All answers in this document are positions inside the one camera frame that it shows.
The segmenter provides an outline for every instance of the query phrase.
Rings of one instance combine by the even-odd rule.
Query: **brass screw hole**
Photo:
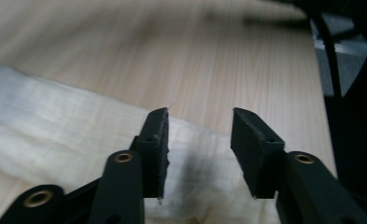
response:
[[[127,162],[130,161],[133,158],[131,154],[125,153],[125,154],[119,154],[114,160],[116,162]]]
[[[294,159],[305,164],[312,164],[315,162],[311,157],[305,155],[297,155],[296,157],[294,157]]]
[[[52,196],[53,196],[52,191],[49,191],[47,189],[40,190],[38,192],[31,194],[29,197],[27,197],[25,201],[23,202],[23,205],[25,207],[30,207],[30,208],[38,207],[42,204],[49,202]]]

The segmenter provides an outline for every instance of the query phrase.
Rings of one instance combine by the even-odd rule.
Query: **white towel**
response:
[[[148,112],[0,66],[0,170],[71,191],[99,177],[108,155],[129,147]],[[230,136],[170,118],[169,148],[164,199],[146,199],[147,217],[279,223],[274,200],[251,198]]]

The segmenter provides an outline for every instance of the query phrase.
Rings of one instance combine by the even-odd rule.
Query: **wood grain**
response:
[[[220,133],[243,107],[335,173],[309,24],[289,6],[0,0],[0,64]]]

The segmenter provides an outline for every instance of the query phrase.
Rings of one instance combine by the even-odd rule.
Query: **wooden table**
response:
[[[335,174],[309,24],[257,0],[0,0],[0,64],[229,133],[259,114]],[[0,214],[31,186],[0,173]]]

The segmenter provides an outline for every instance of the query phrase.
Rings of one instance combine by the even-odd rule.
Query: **white cloth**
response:
[[[0,66],[0,170],[71,191],[127,149],[149,111]],[[171,162],[162,205],[146,216],[200,223],[278,223],[273,200],[251,198],[230,136],[170,118]]]

